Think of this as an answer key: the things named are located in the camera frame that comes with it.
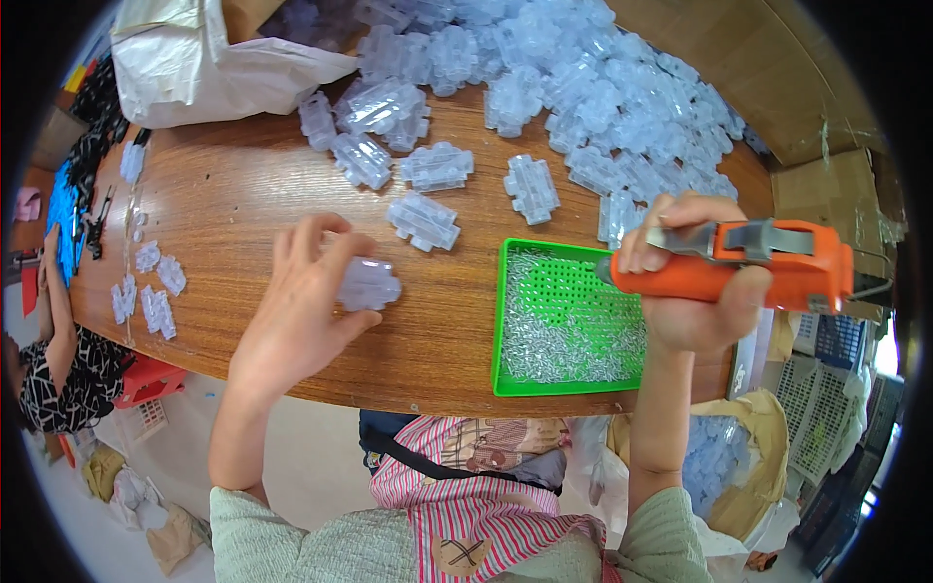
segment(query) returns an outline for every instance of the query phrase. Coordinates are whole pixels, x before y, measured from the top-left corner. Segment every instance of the green sleeve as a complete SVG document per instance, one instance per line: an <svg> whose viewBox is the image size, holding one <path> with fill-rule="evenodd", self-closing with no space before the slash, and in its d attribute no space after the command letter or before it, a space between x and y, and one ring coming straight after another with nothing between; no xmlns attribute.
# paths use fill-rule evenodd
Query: green sleeve
<svg viewBox="0 0 933 583"><path fill-rule="evenodd" d="M307 531L244 492L211 490L211 531L217 583L287 580Z"/></svg>
<svg viewBox="0 0 933 583"><path fill-rule="evenodd" d="M683 488L661 490L635 511L619 553L625 581L713 580L693 523L690 495Z"/></svg>

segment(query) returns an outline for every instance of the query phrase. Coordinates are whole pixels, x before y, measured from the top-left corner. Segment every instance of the paper bag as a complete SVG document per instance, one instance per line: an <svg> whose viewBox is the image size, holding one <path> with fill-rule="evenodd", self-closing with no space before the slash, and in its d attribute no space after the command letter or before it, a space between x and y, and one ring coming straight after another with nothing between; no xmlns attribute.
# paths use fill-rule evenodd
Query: paper bag
<svg viewBox="0 0 933 583"><path fill-rule="evenodd" d="M281 38L231 45L221 0L124 2L111 32L123 115L145 128L287 115L356 59Z"/></svg>

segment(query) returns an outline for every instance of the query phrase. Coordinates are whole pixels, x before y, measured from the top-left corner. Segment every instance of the person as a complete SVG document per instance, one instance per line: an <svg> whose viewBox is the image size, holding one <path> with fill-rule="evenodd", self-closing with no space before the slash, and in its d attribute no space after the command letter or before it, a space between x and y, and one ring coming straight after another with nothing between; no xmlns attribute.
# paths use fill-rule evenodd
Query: person
<svg viewBox="0 0 933 583"><path fill-rule="evenodd" d="M646 244L646 228L744 219L729 199L661 195L645 224L622 240L620 269L663 269L667 252ZM322 254L326 231L337 234ZM383 434L382 445L404 461L390 453L374 473L370 491L380 508L307 532L270 509L262 483L266 425L288 389L381 322L377 312L332 315L347 264L374 249L371 238L330 213L305 217L275 239L269 288L230 360L210 443L218 582L711 580L681 479L694 353L731 345L757 325L767 270L737 271L717 304L642 298L648 348L618 552L603 550L597 519L562 516L555 493L539 484L486 472L427 479L442 472L439 437L456 421L440 417L418 417L393 438Z"/></svg>
<svg viewBox="0 0 933 583"><path fill-rule="evenodd" d="M56 223L46 235L39 261L39 339L20 350L5 334L4 358L19 363L10 374L23 428L73 434L113 410L131 352L75 323L68 289L53 260L60 231Z"/></svg>

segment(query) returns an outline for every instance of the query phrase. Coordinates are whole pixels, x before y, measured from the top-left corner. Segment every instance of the textured green shirt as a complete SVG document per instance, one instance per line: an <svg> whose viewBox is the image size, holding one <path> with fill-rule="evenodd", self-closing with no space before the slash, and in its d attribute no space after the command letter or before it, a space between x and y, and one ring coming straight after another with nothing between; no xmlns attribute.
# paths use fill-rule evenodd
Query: textured green shirt
<svg viewBox="0 0 933 583"><path fill-rule="evenodd" d="M352 512L308 532L247 493L214 488L211 529L217 583L409 582L417 573L405 510ZM638 508L619 553L625 583L712 581L683 488L658 492ZM574 531L490 580L599 583L601 574L599 548Z"/></svg>

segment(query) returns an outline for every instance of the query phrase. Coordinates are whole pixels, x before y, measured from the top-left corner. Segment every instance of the red stool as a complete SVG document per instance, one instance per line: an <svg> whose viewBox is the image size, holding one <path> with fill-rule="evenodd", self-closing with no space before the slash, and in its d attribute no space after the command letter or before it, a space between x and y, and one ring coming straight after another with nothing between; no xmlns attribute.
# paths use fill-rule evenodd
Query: red stool
<svg viewBox="0 0 933 583"><path fill-rule="evenodd" d="M186 370L137 352L136 362L123 373L123 394L114 400L117 409L130 409L147 401L185 390Z"/></svg>

